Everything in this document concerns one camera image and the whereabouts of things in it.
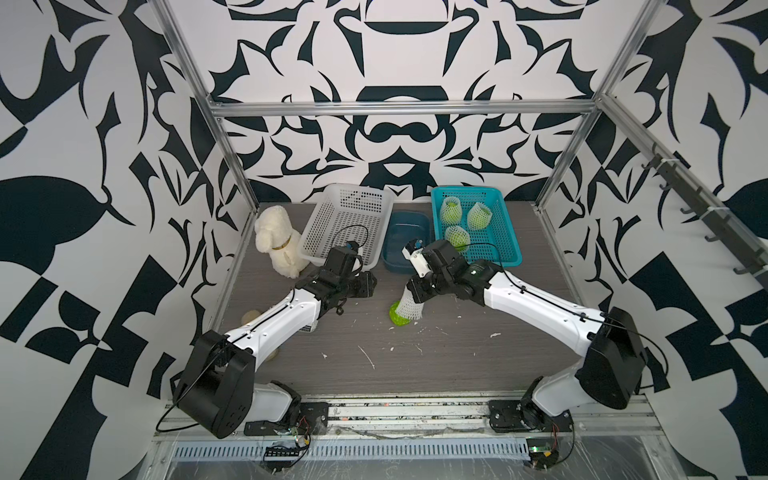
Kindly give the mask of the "green custard apple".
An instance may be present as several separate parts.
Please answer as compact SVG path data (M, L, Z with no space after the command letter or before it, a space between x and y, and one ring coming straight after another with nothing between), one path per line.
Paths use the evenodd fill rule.
M492 218L489 212L483 209L471 211L471 218L468 219L468 225L474 230L485 229Z
M465 230L459 229L451 233L449 241L458 251L464 251L470 245L471 238Z
M405 326L411 323L410 318L406 318L398 313L400 302L397 301L392 304L389 309L389 318L395 326Z
M462 215L461 206L452 202L446 204L441 210L441 219L446 225L458 225L461 222Z

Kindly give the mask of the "white foam net sleeve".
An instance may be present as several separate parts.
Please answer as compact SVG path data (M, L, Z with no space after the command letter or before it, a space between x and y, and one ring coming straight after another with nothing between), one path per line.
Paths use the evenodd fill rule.
M443 199L440 208L440 221L443 225L459 225L463 217L461 201L455 196L448 196Z

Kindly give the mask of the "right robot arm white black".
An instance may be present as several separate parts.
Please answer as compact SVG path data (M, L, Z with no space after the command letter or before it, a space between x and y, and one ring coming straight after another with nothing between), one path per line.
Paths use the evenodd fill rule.
M517 411L529 429L574 407L596 403L623 410L639 389L646 356L632 316L578 305L513 276L486 259L469 262L450 242L409 241L402 254L415 270L407 284L413 304L453 295L509 314L558 340L578 361L535 380Z

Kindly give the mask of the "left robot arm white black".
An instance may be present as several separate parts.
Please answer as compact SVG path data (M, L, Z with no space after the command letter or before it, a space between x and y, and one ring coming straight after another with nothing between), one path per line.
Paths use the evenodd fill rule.
M210 330L198 338L172 406L218 439L242 423L296 427L301 396L277 381L259 384L255 373L283 343L313 330L327 312L340 315L348 299L373 295L376 278L363 269L360 250L355 241L333 247L319 270L265 313L225 334Z

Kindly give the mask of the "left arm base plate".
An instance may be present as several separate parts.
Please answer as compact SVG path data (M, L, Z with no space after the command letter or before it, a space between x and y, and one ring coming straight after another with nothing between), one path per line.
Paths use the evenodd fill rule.
M328 402L305 401L280 382L257 384L243 433L246 436L287 435L294 429L323 433L327 429L329 409Z

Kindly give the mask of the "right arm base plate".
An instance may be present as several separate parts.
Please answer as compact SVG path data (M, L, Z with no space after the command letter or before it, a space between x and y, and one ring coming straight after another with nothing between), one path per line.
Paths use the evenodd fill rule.
M536 378L519 400L490 400L489 425L496 433L559 433L574 430L573 418L566 410L558 416L550 416L533 402L534 389L543 376Z

